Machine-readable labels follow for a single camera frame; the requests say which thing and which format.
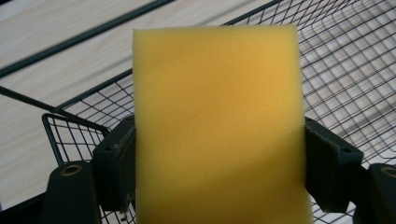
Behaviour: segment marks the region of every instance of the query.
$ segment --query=metal basket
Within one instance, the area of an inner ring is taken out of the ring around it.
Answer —
[[[297,24],[305,115],[363,151],[367,168],[396,164],[395,8],[386,0],[277,0],[223,25]],[[62,115],[43,116],[59,164],[89,161],[104,136],[134,113],[132,75],[125,71],[48,109]],[[315,223],[352,222],[353,204],[347,214],[325,214],[312,205]],[[104,223],[123,219],[115,212],[102,217]],[[132,206],[125,221],[135,223]]]

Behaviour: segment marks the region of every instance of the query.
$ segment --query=yellow sponge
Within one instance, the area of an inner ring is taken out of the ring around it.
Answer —
[[[139,224],[311,222],[296,33],[134,31]]]

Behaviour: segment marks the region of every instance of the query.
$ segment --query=wire basket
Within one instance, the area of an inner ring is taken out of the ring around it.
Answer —
[[[396,164],[396,3],[273,1],[224,25],[295,23],[303,72],[305,115],[364,152],[363,166]],[[132,70],[51,109],[43,116],[59,164],[89,161],[92,151],[134,113]],[[351,223],[313,201],[315,223]],[[103,212],[104,223],[135,223],[134,208]]]

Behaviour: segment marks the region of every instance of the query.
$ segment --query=light wood surface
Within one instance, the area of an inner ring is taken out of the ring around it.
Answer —
[[[13,0],[0,6],[0,67],[148,3]],[[49,105],[132,66],[133,29],[220,25],[268,0],[176,1],[117,29],[0,79],[0,85]],[[7,209],[46,189],[56,162],[41,115],[46,111],[0,95],[0,203]]]

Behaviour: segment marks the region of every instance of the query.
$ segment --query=yellow foam block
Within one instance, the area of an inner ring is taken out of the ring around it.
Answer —
[[[296,33],[134,31],[139,224],[311,222]]]

